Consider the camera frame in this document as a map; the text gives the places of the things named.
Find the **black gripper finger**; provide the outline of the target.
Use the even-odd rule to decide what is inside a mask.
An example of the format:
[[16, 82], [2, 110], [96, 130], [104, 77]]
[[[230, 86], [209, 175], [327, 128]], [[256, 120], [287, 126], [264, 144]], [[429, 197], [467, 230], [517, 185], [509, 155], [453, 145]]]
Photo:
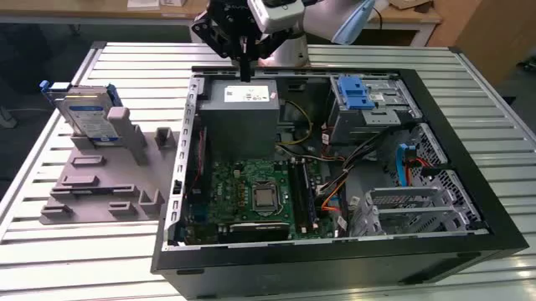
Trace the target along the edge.
[[193, 20], [191, 29], [221, 58], [230, 58], [239, 69], [240, 81], [246, 81], [246, 52], [242, 37], [228, 37], [204, 11]]
[[266, 59], [272, 52], [280, 47], [290, 36], [290, 30], [284, 29], [264, 38], [260, 38], [260, 33], [250, 34], [246, 38], [246, 81], [250, 82], [254, 75], [252, 66], [258, 59]]

